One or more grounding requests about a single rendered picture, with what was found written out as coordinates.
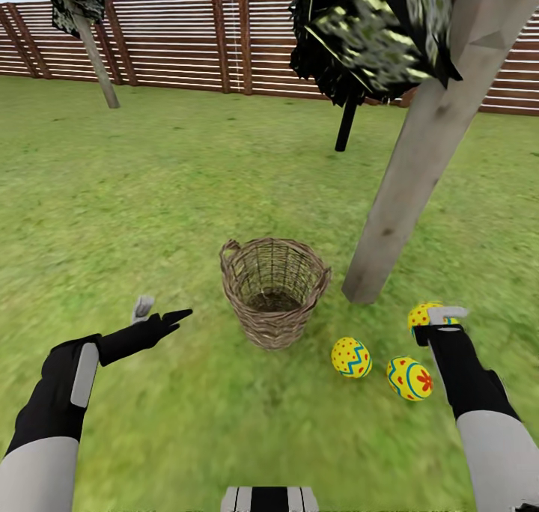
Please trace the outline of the easter egg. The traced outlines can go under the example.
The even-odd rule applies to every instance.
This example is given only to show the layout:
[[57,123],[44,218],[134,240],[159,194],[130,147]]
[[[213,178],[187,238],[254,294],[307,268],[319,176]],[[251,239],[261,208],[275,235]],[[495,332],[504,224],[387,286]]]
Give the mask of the easter egg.
[[433,381],[426,368],[408,356],[391,359],[387,377],[391,387],[407,400],[424,400],[433,391]]
[[[416,306],[408,315],[407,318],[407,328],[410,331],[410,334],[415,338],[414,326],[429,326],[430,319],[427,315],[427,308],[429,307],[440,307],[437,303],[427,303]],[[455,324],[457,323],[456,317],[454,318],[445,318],[443,319],[444,324]]]
[[332,348],[332,363],[343,376],[357,379],[371,371],[371,358],[364,344],[356,338],[344,337]]

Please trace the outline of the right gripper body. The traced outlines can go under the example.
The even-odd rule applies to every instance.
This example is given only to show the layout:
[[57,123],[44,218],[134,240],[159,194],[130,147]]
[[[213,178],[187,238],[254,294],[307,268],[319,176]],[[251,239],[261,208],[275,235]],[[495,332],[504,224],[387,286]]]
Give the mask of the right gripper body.
[[415,339],[419,347],[428,347],[427,340],[435,328],[434,326],[414,326]]

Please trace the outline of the wicker basket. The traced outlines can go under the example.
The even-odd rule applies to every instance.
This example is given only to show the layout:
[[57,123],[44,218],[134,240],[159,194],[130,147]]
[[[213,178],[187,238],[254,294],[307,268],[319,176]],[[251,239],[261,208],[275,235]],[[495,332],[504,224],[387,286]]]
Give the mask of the wicker basket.
[[[263,290],[255,293],[249,270],[255,269],[260,250],[268,246],[269,279],[274,280],[275,271],[281,271],[281,282],[265,284]],[[225,257],[227,250],[234,250],[228,259]],[[290,259],[291,252],[296,254],[296,260]],[[252,344],[276,351],[296,343],[302,337],[317,301],[328,290],[334,275],[332,266],[325,267],[320,256],[302,243],[273,237],[258,237],[241,245],[229,238],[219,255],[223,289]],[[275,260],[276,255],[282,255],[283,261]],[[236,275],[237,267],[241,265],[243,271]],[[302,279],[304,268],[308,274]],[[289,293],[286,290],[290,282]],[[296,295],[298,290],[301,293]],[[284,307],[283,299],[292,308]]]

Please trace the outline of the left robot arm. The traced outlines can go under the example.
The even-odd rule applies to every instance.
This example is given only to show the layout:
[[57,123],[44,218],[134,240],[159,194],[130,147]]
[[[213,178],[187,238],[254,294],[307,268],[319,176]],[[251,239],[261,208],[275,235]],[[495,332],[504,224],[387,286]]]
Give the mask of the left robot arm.
[[150,313],[154,298],[144,295],[127,328],[102,337],[86,336],[50,350],[42,380],[21,408],[16,432],[0,463],[0,512],[72,512],[79,442],[97,364],[130,356],[177,330],[192,309]]

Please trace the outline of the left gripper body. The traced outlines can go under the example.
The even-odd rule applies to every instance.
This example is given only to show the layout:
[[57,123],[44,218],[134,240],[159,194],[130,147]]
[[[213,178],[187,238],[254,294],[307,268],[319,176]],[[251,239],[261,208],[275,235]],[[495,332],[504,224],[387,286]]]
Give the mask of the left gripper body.
[[119,333],[125,345],[125,358],[143,349],[154,347],[164,337],[165,328],[159,313],[155,313],[148,320],[121,329]]

